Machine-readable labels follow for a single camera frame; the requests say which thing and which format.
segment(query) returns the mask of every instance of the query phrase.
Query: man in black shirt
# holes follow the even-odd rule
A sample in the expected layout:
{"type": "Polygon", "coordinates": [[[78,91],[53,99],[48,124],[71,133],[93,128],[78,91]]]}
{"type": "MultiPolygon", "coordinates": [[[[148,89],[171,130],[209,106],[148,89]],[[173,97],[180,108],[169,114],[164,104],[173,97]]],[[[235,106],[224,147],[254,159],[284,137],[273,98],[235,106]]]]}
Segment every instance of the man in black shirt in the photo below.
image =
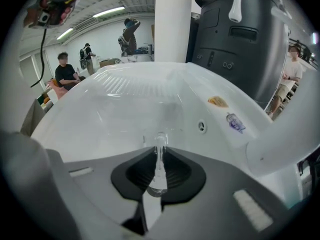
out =
{"type": "Polygon", "coordinates": [[[95,54],[92,53],[91,48],[90,48],[90,44],[86,43],[84,46],[84,50],[87,54],[85,60],[86,60],[86,69],[89,72],[89,75],[93,75],[95,73],[94,71],[94,64],[92,62],[91,56],[94,57],[96,56],[95,54]]]}
{"type": "Polygon", "coordinates": [[[80,83],[85,77],[78,76],[74,68],[68,63],[68,54],[62,52],[58,55],[59,66],[55,69],[55,79],[60,87],[64,87],[68,91],[80,83]]]}

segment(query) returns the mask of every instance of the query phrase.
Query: cable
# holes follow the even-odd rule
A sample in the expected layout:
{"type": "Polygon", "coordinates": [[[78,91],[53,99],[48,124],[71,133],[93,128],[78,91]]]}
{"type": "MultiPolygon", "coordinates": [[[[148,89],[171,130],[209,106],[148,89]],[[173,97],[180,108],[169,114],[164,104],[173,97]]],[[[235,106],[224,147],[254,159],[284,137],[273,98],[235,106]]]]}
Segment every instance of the cable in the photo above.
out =
{"type": "Polygon", "coordinates": [[[40,58],[41,58],[41,65],[42,65],[41,77],[37,82],[35,82],[33,85],[31,85],[30,88],[32,88],[32,87],[36,86],[37,84],[39,84],[40,81],[42,80],[42,78],[44,77],[45,62],[44,62],[44,55],[43,55],[43,47],[44,47],[44,43],[45,43],[45,39],[46,39],[46,33],[47,33],[47,29],[45,29],[44,32],[43,32],[43,38],[42,38],[41,47],[40,47],[40,58]]]}

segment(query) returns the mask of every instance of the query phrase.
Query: backpack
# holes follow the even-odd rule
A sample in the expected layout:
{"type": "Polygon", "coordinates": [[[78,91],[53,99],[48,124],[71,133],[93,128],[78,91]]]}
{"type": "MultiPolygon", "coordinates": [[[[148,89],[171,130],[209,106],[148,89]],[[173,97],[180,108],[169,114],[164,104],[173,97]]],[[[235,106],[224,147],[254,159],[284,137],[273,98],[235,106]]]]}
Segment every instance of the backpack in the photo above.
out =
{"type": "Polygon", "coordinates": [[[87,57],[88,57],[88,55],[87,55],[86,49],[82,48],[80,50],[80,60],[86,59],[87,57]]]}
{"type": "Polygon", "coordinates": [[[118,38],[118,43],[121,47],[121,56],[122,57],[126,57],[126,56],[128,56],[128,54],[130,54],[129,42],[127,42],[125,40],[125,37],[123,35],[120,35],[120,37],[118,38]]]}
{"type": "Polygon", "coordinates": [[[86,49],[82,48],[79,53],[80,53],[80,66],[83,70],[85,70],[87,68],[86,58],[88,57],[86,49]]]}

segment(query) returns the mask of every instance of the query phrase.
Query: sticker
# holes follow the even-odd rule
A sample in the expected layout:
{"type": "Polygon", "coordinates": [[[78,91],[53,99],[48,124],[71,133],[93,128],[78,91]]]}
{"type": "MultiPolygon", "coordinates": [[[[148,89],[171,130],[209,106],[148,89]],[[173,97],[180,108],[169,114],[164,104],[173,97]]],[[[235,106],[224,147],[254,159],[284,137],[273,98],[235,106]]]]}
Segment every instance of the sticker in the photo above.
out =
{"type": "Polygon", "coordinates": [[[237,130],[239,133],[243,133],[243,130],[246,129],[244,124],[239,120],[239,118],[235,114],[230,114],[226,116],[227,122],[229,122],[229,126],[235,130],[237,130]]]}
{"type": "Polygon", "coordinates": [[[211,104],[214,104],[220,108],[228,108],[228,104],[225,102],[225,100],[219,96],[213,96],[208,99],[208,102],[211,104]]]}

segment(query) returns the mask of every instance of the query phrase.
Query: white vent grille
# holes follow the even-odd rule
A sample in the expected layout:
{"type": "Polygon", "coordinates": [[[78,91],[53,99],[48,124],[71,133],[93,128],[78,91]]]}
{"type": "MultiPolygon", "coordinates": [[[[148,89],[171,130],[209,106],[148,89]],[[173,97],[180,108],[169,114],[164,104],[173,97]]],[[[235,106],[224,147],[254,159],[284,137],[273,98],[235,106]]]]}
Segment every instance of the white vent grille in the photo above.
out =
{"type": "Polygon", "coordinates": [[[75,31],[83,30],[83,29],[85,29],[85,28],[87,28],[87,27],[89,27],[92,24],[97,23],[97,22],[99,22],[98,19],[96,19],[94,17],[91,17],[91,18],[85,20],[84,22],[81,22],[80,24],[76,25],[74,27],[74,30],[75,31]]]}
{"type": "Polygon", "coordinates": [[[95,78],[102,82],[108,96],[131,96],[161,98],[166,102],[181,102],[177,96],[176,82],[134,77],[117,73],[105,73],[95,78]]]}
{"type": "Polygon", "coordinates": [[[247,216],[252,226],[258,231],[269,227],[274,221],[244,189],[236,191],[233,197],[247,216]]]}

